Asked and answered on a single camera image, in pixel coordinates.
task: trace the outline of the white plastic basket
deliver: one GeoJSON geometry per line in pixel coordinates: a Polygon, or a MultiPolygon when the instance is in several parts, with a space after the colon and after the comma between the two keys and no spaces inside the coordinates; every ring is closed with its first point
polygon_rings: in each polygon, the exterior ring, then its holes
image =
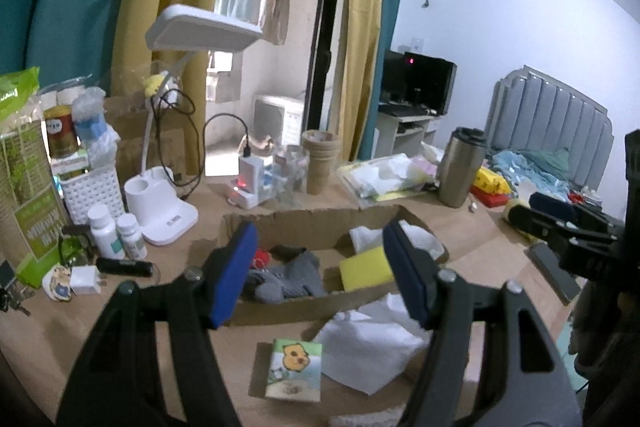
{"type": "Polygon", "coordinates": [[[69,215],[76,225],[86,223],[86,214],[96,203],[106,204],[113,219],[118,219],[124,214],[115,167],[95,169],[76,178],[61,181],[60,185],[69,215]]]}

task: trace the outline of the air conditioner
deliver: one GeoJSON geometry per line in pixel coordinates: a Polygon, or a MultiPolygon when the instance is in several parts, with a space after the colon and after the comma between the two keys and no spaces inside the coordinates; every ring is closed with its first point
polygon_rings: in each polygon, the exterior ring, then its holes
{"type": "Polygon", "coordinates": [[[305,103],[286,96],[259,94],[254,99],[254,136],[280,145],[300,145],[305,103]]]}

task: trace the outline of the small card with cartoon animal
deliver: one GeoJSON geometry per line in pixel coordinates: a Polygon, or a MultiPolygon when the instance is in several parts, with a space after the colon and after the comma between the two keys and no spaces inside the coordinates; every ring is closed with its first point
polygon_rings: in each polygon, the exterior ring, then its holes
{"type": "Polygon", "coordinates": [[[273,343],[267,398],[320,401],[322,344],[288,339],[273,343]]]}

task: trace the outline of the wall socket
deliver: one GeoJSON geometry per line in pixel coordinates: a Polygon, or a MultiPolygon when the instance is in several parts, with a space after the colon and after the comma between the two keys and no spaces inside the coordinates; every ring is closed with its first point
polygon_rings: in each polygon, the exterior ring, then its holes
{"type": "Polygon", "coordinates": [[[417,53],[418,55],[422,55],[422,48],[424,47],[424,39],[411,39],[411,51],[412,53],[417,53]]]}

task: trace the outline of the gray knitted glove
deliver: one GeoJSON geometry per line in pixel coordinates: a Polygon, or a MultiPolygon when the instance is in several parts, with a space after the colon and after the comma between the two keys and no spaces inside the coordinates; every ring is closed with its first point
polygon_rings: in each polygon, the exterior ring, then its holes
{"type": "Polygon", "coordinates": [[[318,273],[319,266],[318,258],[305,250],[287,264],[249,270],[244,289],[256,300],[268,304],[279,304],[286,298],[323,296],[326,291],[318,273]]]}

